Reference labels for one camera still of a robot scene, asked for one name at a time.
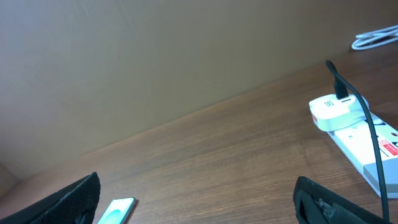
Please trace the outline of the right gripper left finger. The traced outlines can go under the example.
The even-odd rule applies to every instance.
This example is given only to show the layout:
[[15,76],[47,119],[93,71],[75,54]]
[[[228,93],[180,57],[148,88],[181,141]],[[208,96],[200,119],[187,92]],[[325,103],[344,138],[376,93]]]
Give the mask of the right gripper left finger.
[[100,199],[96,172],[1,219],[1,224],[92,224]]

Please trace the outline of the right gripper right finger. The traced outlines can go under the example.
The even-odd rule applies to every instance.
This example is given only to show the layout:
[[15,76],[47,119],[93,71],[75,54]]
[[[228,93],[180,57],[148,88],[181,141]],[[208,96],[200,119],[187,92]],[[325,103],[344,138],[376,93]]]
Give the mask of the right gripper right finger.
[[293,194],[300,224],[390,224],[307,177],[298,177]]

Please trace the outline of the blue Galaxy smartphone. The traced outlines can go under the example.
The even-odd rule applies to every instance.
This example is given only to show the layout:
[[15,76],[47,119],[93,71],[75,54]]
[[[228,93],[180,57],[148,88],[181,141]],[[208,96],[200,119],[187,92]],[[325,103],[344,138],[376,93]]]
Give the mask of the blue Galaxy smartphone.
[[134,197],[114,199],[103,213],[98,224],[124,224],[136,202],[137,200]]

